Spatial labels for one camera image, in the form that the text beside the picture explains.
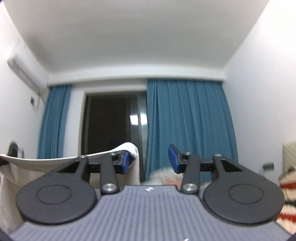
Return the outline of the white t-shirt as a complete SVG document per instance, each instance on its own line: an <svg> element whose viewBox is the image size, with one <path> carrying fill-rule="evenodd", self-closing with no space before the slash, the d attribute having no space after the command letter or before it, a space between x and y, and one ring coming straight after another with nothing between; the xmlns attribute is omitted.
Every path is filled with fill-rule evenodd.
<svg viewBox="0 0 296 241"><path fill-rule="evenodd" d="M126 142L111 150L111 152L118 151L129 151L132 156L132 164L128 172L116 175L120 189L125 185L139 185L138 148ZM1 165L1 229L10 233L23 223L16 207L16 194L20 188L73 160L74 157L21 159L1 154L1 159L8 161L7 164Z"/></svg>

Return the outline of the cream white garment pile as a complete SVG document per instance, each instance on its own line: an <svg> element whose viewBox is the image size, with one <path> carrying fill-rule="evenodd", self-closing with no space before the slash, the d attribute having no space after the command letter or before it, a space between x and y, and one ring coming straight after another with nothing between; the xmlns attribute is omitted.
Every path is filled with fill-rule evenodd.
<svg viewBox="0 0 296 241"><path fill-rule="evenodd" d="M149 185L176 185L180 187L183 180L183 174L177 174L173 168L162 168L153 171L147 183Z"/></svg>

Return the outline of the dark window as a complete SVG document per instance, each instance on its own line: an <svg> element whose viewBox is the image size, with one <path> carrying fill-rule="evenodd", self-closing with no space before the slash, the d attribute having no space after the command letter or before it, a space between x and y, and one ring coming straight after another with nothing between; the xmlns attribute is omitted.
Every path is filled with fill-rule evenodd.
<svg viewBox="0 0 296 241"><path fill-rule="evenodd" d="M146 124L146 93L87 94L81 130L81 154L94 154L131 142L140 150Z"/></svg>

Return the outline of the right blue curtain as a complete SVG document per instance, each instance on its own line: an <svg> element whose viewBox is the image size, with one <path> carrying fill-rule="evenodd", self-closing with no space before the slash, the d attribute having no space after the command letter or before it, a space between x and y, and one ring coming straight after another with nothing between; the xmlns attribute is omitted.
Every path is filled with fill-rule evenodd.
<svg viewBox="0 0 296 241"><path fill-rule="evenodd" d="M221 82L149 79L147 124L146 178L171 167L170 144L204 159L222 154L238 161L233 121Z"/></svg>

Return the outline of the blue curtain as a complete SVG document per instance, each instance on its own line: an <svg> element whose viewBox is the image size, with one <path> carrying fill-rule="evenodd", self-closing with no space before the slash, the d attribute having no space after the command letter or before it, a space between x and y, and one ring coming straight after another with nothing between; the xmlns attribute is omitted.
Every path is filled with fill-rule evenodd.
<svg viewBox="0 0 296 241"><path fill-rule="evenodd" d="M221 82L149 79L147 124L146 178L171 167L170 144L204 159L222 154L238 161L233 121Z"/></svg>
<svg viewBox="0 0 296 241"><path fill-rule="evenodd" d="M53 86L45 107L39 136L38 159L63 157L71 85Z"/></svg>

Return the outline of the left blue curtain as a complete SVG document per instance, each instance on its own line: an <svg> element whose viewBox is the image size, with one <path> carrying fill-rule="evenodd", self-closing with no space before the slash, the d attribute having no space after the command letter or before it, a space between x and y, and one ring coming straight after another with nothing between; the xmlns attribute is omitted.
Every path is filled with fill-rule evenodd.
<svg viewBox="0 0 296 241"><path fill-rule="evenodd" d="M39 136L38 159L63 157L71 85L53 86L45 107Z"/></svg>

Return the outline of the quilted beige headboard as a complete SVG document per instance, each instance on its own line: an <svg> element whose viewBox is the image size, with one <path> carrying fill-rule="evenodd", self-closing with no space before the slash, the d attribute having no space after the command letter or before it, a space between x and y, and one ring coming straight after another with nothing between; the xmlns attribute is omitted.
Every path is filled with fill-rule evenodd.
<svg viewBox="0 0 296 241"><path fill-rule="evenodd" d="M284 143L282 146L283 174L295 171L296 141Z"/></svg>

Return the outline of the striped fleece blanket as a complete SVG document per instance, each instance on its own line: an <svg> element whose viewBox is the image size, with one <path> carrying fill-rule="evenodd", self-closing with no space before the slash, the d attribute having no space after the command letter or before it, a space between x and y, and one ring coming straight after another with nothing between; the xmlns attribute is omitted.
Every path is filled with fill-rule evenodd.
<svg viewBox="0 0 296 241"><path fill-rule="evenodd" d="M279 180L285 203L277 218L277 223L290 234L295 234L295 169L289 169Z"/></svg>

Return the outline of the white air conditioner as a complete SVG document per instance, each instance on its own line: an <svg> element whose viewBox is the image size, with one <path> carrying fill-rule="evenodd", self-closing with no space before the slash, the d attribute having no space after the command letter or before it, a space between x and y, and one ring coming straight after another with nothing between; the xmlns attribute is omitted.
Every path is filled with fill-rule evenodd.
<svg viewBox="0 0 296 241"><path fill-rule="evenodd" d="M40 66L30 65L18 55L10 57L7 64L15 75L34 92L41 94L46 91L47 74Z"/></svg>

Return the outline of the wall socket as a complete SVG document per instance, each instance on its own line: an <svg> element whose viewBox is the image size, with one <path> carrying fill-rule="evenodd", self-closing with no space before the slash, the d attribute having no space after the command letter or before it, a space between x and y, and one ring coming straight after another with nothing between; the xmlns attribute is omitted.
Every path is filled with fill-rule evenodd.
<svg viewBox="0 0 296 241"><path fill-rule="evenodd" d="M265 163L262 165L262 168L264 170L274 170L274 163L271 162L271 163Z"/></svg>

